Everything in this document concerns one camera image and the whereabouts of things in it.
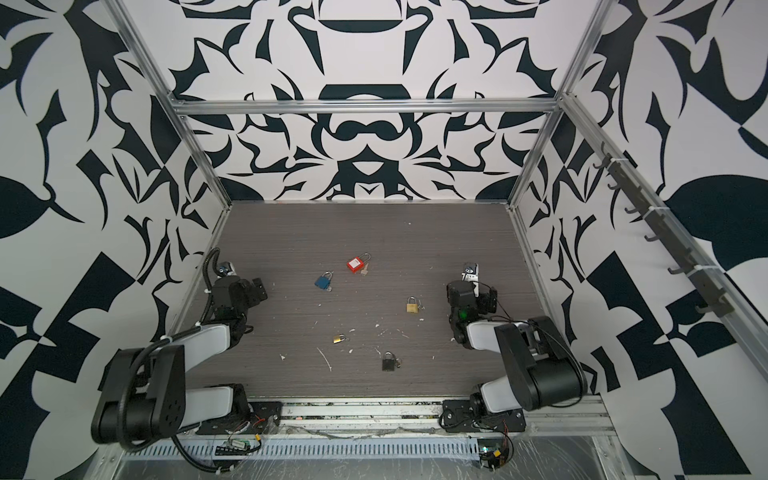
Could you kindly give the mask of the left circuit board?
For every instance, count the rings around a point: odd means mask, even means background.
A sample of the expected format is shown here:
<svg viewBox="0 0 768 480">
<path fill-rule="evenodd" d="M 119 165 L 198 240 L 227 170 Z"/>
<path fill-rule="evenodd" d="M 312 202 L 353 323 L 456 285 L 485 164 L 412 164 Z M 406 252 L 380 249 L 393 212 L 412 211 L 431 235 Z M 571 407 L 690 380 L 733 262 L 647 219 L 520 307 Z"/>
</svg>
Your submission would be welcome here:
<svg viewBox="0 0 768 480">
<path fill-rule="evenodd" d="M 260 451 L 262 440 L 256 436 L 253 440 L 229 439 L 215 447 L 216 456 L 248 456 Z"/>
</svg>

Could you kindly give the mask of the black padlock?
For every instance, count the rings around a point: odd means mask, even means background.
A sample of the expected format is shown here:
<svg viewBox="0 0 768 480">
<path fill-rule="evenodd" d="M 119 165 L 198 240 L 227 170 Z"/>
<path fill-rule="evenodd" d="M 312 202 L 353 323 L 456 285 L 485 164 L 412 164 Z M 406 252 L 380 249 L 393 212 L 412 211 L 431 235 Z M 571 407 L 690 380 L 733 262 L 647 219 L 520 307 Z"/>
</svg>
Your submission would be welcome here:
<svg viewBox="0 0 768 480">
<path fill-rule="evenodd" d="M 391 351 L 386 351 L 382 356 L 382 370 L 384 372 L 394 372 L 401 366 L 401 361 Z"/>
</svg>

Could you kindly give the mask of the red padlock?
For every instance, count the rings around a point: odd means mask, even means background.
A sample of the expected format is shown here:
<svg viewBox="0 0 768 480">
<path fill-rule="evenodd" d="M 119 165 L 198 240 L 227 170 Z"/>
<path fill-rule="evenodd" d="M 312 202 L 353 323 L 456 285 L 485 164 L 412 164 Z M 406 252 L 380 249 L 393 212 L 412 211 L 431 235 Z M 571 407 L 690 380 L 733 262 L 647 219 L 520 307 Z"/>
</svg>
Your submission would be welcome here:
<svg viewBox="0 0 768 480">
<path fill-rule="evenodd" d="M 347 269 L 353 273 L 359 273 L 360 270 L 366 265 L 369 264 L 372 259 L 372 256 L 369 252 L 364 252 L 361 255 L 352 257 L 346 262 Z"/>
</svg>

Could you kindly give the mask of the large brass padlock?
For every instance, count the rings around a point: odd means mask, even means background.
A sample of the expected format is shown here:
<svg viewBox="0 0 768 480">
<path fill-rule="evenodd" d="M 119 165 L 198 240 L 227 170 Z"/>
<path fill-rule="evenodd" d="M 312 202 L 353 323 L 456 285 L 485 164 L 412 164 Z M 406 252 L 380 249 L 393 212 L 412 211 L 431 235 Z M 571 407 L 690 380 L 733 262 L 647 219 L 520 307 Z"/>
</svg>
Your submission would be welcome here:
<svg viewBox="0 0 768 480">
<path fill-rule="evenodd" d="M 421 302 L 415 296 L 410 296 L 406 301 L 406 312 L 416 314 L 421 310 Z"/>
</svg>

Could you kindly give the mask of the circuit board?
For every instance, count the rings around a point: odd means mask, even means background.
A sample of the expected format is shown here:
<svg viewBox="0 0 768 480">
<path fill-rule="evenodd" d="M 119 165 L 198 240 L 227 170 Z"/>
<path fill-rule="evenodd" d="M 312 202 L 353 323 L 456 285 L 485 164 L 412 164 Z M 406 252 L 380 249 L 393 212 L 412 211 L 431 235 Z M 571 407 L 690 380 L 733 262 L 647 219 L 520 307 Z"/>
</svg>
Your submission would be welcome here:
<svg viewBox="0 0 768 480">
<path fill-rule="evenodd" d="M 506 465 L 511 457 L 511 447 L 507 441 L 492 442 L 479 441 L 479 465 L 491 471 L 495 471 Z"/>
<path fill-rule="evenodd" d="M 248 456 L 260 451 L 262 440 L 256 436 L 253 440 L 229 439 L 215 447 L 216 456 Z"/>
</svg>

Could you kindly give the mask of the wall hook rack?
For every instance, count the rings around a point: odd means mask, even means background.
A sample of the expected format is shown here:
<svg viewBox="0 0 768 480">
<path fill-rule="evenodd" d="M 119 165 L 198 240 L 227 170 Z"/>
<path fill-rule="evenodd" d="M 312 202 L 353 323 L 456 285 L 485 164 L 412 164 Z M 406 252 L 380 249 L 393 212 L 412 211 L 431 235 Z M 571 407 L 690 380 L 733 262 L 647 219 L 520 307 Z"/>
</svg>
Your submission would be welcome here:
<svg viewBox="0 0 768 480">
<path fill-rule="evenodd" d="M 703 299 L 696 310 L 724 318 L 736 312 L 721 269 L 696 246 L 692 235 L 682 225 L 672 209 L 655 193 L 632 162 L 607 152 L 596 166 L 613 179 L 609 188 L 622 192 L 631 206 L 625 210 L 630 216 L 644 221 L 652 233 L 645 237 L 649 243 L 663 245 L 675 265 L 667 269 L 671 275 L 685 277 Z"/>
</svg>

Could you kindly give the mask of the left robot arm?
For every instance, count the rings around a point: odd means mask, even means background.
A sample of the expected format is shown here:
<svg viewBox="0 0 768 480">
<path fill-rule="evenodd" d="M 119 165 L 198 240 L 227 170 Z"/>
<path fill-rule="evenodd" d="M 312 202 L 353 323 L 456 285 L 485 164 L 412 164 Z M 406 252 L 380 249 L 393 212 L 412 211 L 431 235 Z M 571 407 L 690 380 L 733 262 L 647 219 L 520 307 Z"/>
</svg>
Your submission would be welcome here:
<svg viewBox="0 0 768 480">
<path fill-rule="evenodd" d="M 238 276 L 219 256 L 219 248 L 213 248 L 203 261 L 207 298 L 191 328 L 163 335 L 144 348 L 121 350 L 108 364 L 90 425 L 95 443 L 138 452 L 205 424 L 239 431 L 252 423 L 243 385 L 187 385 L 189 371 L 238 346 L 252 332 L 248 313 L 267 298 L 261 280 Z"/>
</svg>

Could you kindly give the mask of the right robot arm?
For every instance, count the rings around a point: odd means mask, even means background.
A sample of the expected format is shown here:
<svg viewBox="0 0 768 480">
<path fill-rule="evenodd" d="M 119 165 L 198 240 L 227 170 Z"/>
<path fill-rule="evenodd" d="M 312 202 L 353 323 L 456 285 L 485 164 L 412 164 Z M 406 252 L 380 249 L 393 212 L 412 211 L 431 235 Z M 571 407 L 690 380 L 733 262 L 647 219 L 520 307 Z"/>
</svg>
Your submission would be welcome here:
<svg viewBox="0 0 768 480">
<path fill-rule="evenodd" d="M 580 363 L 548 316 L 513 320 L 498 311 L 498 292 L 479 282 L 446 285 L 449 323 L 457 343 L 501 356 L 504 376 L 481 384 L 471 402 L 481 416 L 581 401 L 586 379 Z"/>
</svg>

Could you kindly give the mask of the blue padlock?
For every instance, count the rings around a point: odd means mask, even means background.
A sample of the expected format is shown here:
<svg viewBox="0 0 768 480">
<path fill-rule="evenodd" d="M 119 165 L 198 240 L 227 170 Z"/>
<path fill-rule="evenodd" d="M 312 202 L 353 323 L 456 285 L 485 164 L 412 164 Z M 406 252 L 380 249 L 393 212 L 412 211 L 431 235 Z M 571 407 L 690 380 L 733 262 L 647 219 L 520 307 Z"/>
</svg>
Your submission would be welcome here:
<svg viewBox="0 0 768 480">
<path fill-rule="evenodd" d="M 320 275 L 314 282 L 314 285 L 323 290 L 330 292 L 332 290 L 332 279 L 333 279 L 334 272 L 333 271 L 326 271 L 322 275 Z"/>
</svg>

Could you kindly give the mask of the aluminium front rail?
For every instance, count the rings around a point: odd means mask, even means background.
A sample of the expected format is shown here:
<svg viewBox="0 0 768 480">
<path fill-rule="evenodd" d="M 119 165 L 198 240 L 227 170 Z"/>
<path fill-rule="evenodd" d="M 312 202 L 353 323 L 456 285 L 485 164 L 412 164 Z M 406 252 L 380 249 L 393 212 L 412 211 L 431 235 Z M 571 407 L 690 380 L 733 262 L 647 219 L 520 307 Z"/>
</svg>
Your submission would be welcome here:
<svg viewBox="0 0 768 480">
<path fill-rule="evenodd" d="M 252 398 L 283 403 L 280 426 L 267 434 L 298 433 L 320 437 L 374 436 L 395 433 L 446 434 L 438 425 L 444 400 L 464 398 Z M 529 436 L 614 436 L 615 427 L 602 400 L 586 397 L 577 405 L 524 411 Z M 196 434 L 194 427 L 185 433 Z"/>
</svg>

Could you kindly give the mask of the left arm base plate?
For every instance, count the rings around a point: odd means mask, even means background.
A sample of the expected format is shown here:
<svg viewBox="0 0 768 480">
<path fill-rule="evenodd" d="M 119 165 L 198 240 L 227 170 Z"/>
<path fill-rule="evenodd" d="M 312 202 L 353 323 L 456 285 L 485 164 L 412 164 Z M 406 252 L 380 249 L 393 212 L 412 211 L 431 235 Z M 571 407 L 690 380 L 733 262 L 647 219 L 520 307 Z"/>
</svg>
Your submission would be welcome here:
<svg viewBox="0 0 768 480">
<path fill-rule="evenodd" d="M 201 423 L 197 435 L 267 434 L 281 423 L 283 403 L 280 401 L 250 402 L 244 410 L 235 408 L 225 417 Z"/>
</svg>

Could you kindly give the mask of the right circuit board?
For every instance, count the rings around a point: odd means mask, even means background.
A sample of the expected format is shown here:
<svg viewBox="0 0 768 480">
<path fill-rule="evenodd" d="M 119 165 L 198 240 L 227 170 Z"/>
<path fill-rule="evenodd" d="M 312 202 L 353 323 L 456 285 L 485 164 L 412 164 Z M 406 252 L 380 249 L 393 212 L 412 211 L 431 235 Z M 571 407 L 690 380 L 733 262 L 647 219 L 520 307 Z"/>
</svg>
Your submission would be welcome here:
<svg viewBox="0 0 768 480">
<path fill-rule="evenodd" d="M 511 447 L 507 441 L 492 442 L 479 441 L 479 465 L 491 471 L 495 471 L 506 465 L 511 457 Z"/>
</svg>

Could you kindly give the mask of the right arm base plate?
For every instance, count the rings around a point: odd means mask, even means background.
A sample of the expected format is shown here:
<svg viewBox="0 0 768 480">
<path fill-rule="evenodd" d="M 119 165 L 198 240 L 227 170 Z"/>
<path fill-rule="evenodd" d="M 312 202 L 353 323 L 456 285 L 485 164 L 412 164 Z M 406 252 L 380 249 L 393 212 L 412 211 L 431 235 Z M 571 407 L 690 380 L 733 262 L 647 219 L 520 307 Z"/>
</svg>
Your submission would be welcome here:
<svg viewBox="0 0 768 480">
<path fill-rule="evenodd" d="M 444 400 L 441 407 L 438 425 L 448 433 L 521 433 L 527 427 L 522 409 L 488 413 L 478 402 L 470 399 Z"/>
</svg>

